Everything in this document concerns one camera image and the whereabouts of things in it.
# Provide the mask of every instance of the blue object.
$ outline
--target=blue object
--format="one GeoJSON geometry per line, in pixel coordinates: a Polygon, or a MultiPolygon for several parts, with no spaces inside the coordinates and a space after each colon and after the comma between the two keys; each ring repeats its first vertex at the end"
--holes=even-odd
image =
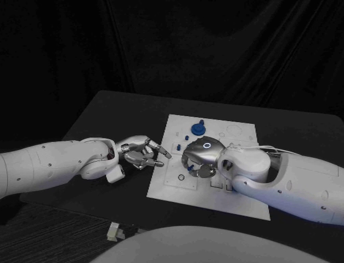
{"type": "Polygon", "coordinates": [[[191,126],[191,132],[193,135],[196,136],[201,136],[205,134],[205,122],[204,120],[201,119],[199,120],[199,123],[195,123],[192,126],[191,126]]]}

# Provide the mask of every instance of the table surface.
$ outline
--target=table surface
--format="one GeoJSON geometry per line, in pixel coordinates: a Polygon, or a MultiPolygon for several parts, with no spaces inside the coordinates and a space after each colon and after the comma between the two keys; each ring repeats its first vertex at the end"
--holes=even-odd
{"type": "MultiPolygon", "coordinates": [[[[253,123],[257,142],[344,167],[344,123],[334,115],[99,91],[63,140],[120,141],[147,135],[162,141],[169,114],[253,123]]],[[[180,225],[222,228],[273,240],[325,259],[344,262],[344,227],[309,222],[270,207],[264,221],[146,197],[153,168],[121,162],[126,178],[105,177],[23,193],[20,200],[147,230],[180,225]]]]}

